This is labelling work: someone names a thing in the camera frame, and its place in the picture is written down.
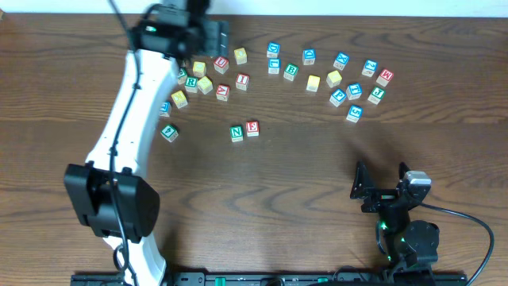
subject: toy block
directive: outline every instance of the toy block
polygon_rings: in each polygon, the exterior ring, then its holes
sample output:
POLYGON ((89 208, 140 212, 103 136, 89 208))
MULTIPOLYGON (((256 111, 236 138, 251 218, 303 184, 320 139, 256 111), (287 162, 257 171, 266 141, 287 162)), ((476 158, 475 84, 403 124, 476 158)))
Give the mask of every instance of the toy block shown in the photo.
POLYGON ((180 68, 178 72, 178 84, 184 84, 187 81, 187 71, 185 68, 180 68))
POLYGON ((272 43, 268 44, 267 57, 276 58, 279 57, 280 44, 272 43))
POLYGON ((362 87, 359 83, 350 84, 346 89, 349 100, 358 99, 362 95, 362 87))
POLYGON ((371 95, 368 96, 367 100, 374 104, 378 104, 381 101, 381 99, 383 99, 385 93, 386 93, 385 90, 382 90, 379 87, 374 87, 374 89, 371 92, 371 95))
POLYGON ((206 74, 206 64, 202 62, 194 62, 194 66, 192 67, 192 72, 195 77, 202 78, 206 74))
POLYGON ((237 76, 237 88, 242 91, 246 91, 250 77, 244 74, 238 74, 237 76))
POLYGON ((171 95, 171 98, 173 99, 173 102, 175 103, 176 107, 178 109, 187 106, 188 102, 185 98, 185 95, 182 91, 176 91, 174 94, 171 95))
POLYGON ((372 77, 375 73, 375 69, 378 67, 378 63, 374 60, 367 60, 364 65, 364 69, 362 70, 362 75, 366 75, 368 77, 372 77))
POLYGON ((377 83, 379 83, 382 86, 386 86, 391 79, 394 77, 394 73, 391 71, 388 71, 386 68, 381 71, 381 74, 378 76, 378 79, 376 80, 377 83))
POLYGON ((247 52, 245 51, 245 48, 237 48, 234 52, 235 52, 235 60, 237 60, 237 64, 247 63, 247 52))
POLYGON ((288 64, 286 69, 284 70, 284 79, 289 79, 293 81, 298 73, 298 67, 294 64, 288 64))
POLYGON ((318 91, 320 80, 321 79, 319 78, 319 76, 309 75, 309 80, 307 81, 307 90, 314 92, 318 91))
POLYGON ((166 127, 164 127, 160 133, 162 134, 162 137, 170 142, 173 142, 178 137, 178 132, 176 131, 175 127, 169 124, 166 125, 166 127))
POLYGON ((336 86, 338 86, 339 84, 341 84, 341 80, 342 80, 342 76, 339 73, 339 71, 332 71, 326 77, 326 83, 330 87, 336 87, 336 86))
POLYGON ((206 95, 214 89, 214 85, 208 77, 203 76, 202 79, 198 80, 198 88, 204 95, 206 95))
POLYGON ((220 72, 222 75, 224 75, 229 68, 229 61, 225 57, 219 56, 214 61, 214 67, 217 72, 220 72))
POLYGON ((330 96, 330 102, 335 107, 339 107, 339 105, 342 104, 344 100, 346 100, 346 94, 341 91, 341 89, 337 89, 332 93, 332 96, 330 96))
POLYGON ((231 134, 231 141, 238 142, 244 140, 244 132, 241 129, 241 126, 233 126, 229 128, 229 133, 231 134))
POLYGON ((260 135, 260 123, 259 122, 247 122, 245 124, 245 129, 247 130, 247 137, 260 135))
POLYGON ((311 48, 303 50, 303 65, 311 65, 316 62, 316 51, 311 48))
POLYGON ((215 95, 217 96, 217 99, 222 100, 222 101, 228 101, 229 89, 230 88, 228 86, 219 84, 219 86, 217 87, 217 92, 215 93, 215 95))
POLYGON ((348 62, 349 62, 349 56, 344 54, 343 52, 339 52, 339 55, 335 59, 335 62, 333 62, 333 66, 342 71, 342 70, 344 70, 344 68, 346 67, 346 64, 348 62))
POLYGON ((159 109, 159 116, 169 117, 171 113, 171 104, 169 102, 165 102, 159 109))
POLYGON ((185 90, 187 92, 198 92, 198 78, 189 76, 187 77, 187 80, 185 81, 185 90))
POLYGON ((268 73, 278 75, 280 72, 280 59, 268 60, 268 73))
POLYGON ((364 110, 359 106, 351 106, 348 112, 348 116, 346 116, 346 119, 350 122, 358 122, 360 120, 360 117, 362 116, 362 113, 364 110))

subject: yellow cube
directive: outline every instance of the yellow cube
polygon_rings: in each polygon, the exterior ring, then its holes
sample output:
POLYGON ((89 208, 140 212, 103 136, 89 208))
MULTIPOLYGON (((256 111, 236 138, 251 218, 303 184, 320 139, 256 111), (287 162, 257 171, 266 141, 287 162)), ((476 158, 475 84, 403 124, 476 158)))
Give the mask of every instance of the yellow cube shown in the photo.
POLYGON ((319 78, 319 76, 309 75, 309 81, 307 82, 307 90, 314 92, 318 91, 320 81, 321 79, 319 78))
POLYGON ((338 86, 339 84, 341 84, 341 80, 342 80, 342 76, 339 73, 339 71, 332 71, 326 77, 326 83, 330 87, 336 87, 336 86, 338 86))
POLYGON ((244 48, 237 48, 235 50, 235 60, 237 60, 237 64, 247 63, 247 52, 244 48))
POLYGON ((212 82, 204 76, 202 79, 198 80, 198 88, 199 90, 206 95, 214 89, 212 82))
POLYGON ((176 91, 171 95, 171 98, 173 99, 176 107, 179 109, 187 105, 187 99, 185 98, 185 95, 182 91, 176 91))
POLYGON ((202 78, 206 74, 206 64, 203 62, 194 62, 192 71, 194 72, 194 76, 202 78))

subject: wooden tabletop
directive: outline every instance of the wooden tabletop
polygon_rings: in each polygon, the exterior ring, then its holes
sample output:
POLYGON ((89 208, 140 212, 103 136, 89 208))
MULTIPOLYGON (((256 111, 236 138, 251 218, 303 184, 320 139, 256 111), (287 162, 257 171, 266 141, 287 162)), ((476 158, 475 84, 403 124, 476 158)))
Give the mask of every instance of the wooden tabletop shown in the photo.
MULTIPOLYGON (((133 24, 137 16, 129 17, 133 24)), ((174 265, 211 272, 371 269, 387 259, 375 244, 376 214, 349 199, 357 160, 380 187, 394 187, 398 163, 433 180, 426 203, 481 218, 496 234, 477 284, 508 280, 507 19, 410 17, 220 17, 229 21, 225 75, 230 100, 187 94, 157 126, 178 126, 173 143, 153 140, 147 181, 161 196, 155 233, 174 265), (269 41, 300 67, 296 80, 267 73, 269 41), (233 49, 248 62, 236 65, 233 49), (315 65, 302 50, 315 48, 315 65), (339 108, 325 83, 339 51, 351 60, 340 88, 360 99, 339 108), (393 71, 386 96, 367 97, 366 59, 393 71), (251 76, 247 92, 237 73, 251 76), (306 92, 309 75, 321 77, 306 92), (352 103, 364 108, 346 122, 352 103), (260 136, 232 143, 229 127, 260 122, 260 136)), ((7 14, 0 22, 0 284, 65 285, 78 271, 114 271, 112 251, 79 225, 64 189, 67 164, 82 164, 117 95, 126 39, 111 15, 7 14)), ((434 268, 479 266, 488 246, 479 225, 418 207, 412 219, 441 229, 434 268)))

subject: white wall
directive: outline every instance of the white wall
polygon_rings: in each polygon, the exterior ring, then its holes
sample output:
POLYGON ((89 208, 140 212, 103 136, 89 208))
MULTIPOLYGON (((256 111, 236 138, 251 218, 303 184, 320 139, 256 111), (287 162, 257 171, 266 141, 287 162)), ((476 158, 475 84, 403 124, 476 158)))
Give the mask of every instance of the white wall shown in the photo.
MULTIPOLYGON (((123 13, 140 13, 155 1, 117 0, 117 4, 123 13)), ((211 14, 508 17, 508 0, 211 1, 211 14)), ((7 13, 111 12, 107 0, 0 0, 0 9, 7 13)))

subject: wooden block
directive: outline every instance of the wooden block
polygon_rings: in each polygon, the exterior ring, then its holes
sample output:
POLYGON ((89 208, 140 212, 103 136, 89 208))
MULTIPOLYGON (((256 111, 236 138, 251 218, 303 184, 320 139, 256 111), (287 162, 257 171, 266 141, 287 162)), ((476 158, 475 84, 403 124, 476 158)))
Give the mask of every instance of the wooden block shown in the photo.
POLYGON ((391 81, 391 79, 393 77, 394 77, 394 73, 391 71, 388 71, 385 68, 385 69, 383 69, 383 71, 381 71, 381 74, 379 74, 376 82, 385 87, 391 81))
POLYGON ((350 84, 346 90, 349 100, 358 99, 362 95, 362 87, 359 83, 350 84))
POLYGON ((259 122, 247 122, 245 124, 245 129, 247 130, 247 137, 260 135, 260 123, 259 122))
POLYGON ((171 104, 169 102, 163 103, 159 110, 159 116, 169 117, 170 113, 171 113, 171 104))
POLYGON ((311 48, 307 50, 303 50, 303 65, 311 65, 316 62, 316 51, 311 48))
POLYGON ((219 56, 214 61, 214 68, 217 72, 220 72, 222 75, 224 75, 229 68, 229 61, 225 57, 219 56))
POLYGON ((238 74, 237 76, 237 88, 242 91, 246 91, 248 87, 248 82, 250 81, 250 77, 244 74, 238 74))
POLYGON ((346 100, 346 94, 341 89, 337 89, 332 93, 332 96, 330 96, 330 102, 335 107, 339 107, 339 105, 342 104, 344 100, 346 100))
POLYGON ((268 73, 278 75, 280 72, 280 59, 268 60, 268 73))
POLYGON ((187 81, 187 71, 185 68, 180 68, 178 72, 178 84, 184 84, 187 81))
POLYGON ((229 133, 231 134, 231 141, 238 142, 244 140, 244 132, 241 129, 241 126, 233 126, 229 128, 229 133))
POLYGON ((173 142, 178 137, 178 132, 176 131, 175 127, 169 124, 166 125, 166 127, 164 127, 160 133, 162 134, 162 137, 170 142, 173 142))
POLYGON ((364 69, 362 70, 362 75, 372 77, 377 67, 378 63, 376 63, 374 60, 367 60, 364 65, 364 69))
POLYGON ((294 64, 288 64, 286 70, 284 70, 284 79, 289 79, 293 81, 298 73, 298 67, 294 64))
POLYGON ((342 80, 342 76, 339 73, 339 71, 332 71, 326 77, 326 83, 330 87, 336 87, 336 86, 338 86, 339 84, 341 84, 341 80, 342 80))
POLYGON ((206 64, 203 62, 194 62, 192 72, 194 73, 194 76, 202 78, 206 74, 206 64))
POLYGON ((214 85, 208 77, 203 76, 203 78, 198 81, 198 88, 204 95, 206 95, 214 89, 214 85))
POLYGON ((342 70, 344 70, 344 68, 346 67, 346 64, 348 62, 349 62, 349 56, 344 54, 343 52, 339 52, 339 55, 335 59, 335 62, 333 62, 333 66, 342 71, 342 70))
POLYGON ((307 90, 314 92, 318 91, 320 81, 321 79, 319 76, 309 75, 309 80, 307 81, 307 90))
POLYGON ((237 48, 234 52, 235 52, 235 60, 237 60, 237 64, 247 63, 247 52, 245 51, 245 48, 237 48))
POLYGON ((171 95, 171 98, 173 99, 173 102, 175 103, 176 107, 178 109, 187 106, 188 102, 185 98, 185 95, 182 91, 176 91, 174 94, 171 95))
POLYGON ((374 89, 371 92, 371 95, 368 96, 367 100, 377 105, 381 101, 381 99, 383 99, 384 94, 385 90, 379 87, 374 87, 374 89))
POLYGON ((185 90, 187 92, 198 93, 198 78, 192 76, 187 77, 185 90))
POLYGON ((348 116, 346 117, 347 120, 350 122, 358 122, 360 120, 360 117, 362 116, 362 113, 364 110, 359 106, 351 106, 348 112, 348 116))
POLYGON ((267 57, 277 58, 279 57, 280 44, 270 42, 267 49, 267 57))
POLYGON ((226 85, 219 84, 217 87, 217 92, 215 95, 217 96, 218 100, 222 101, 228 101, 229 99, 229 87, 226 85))

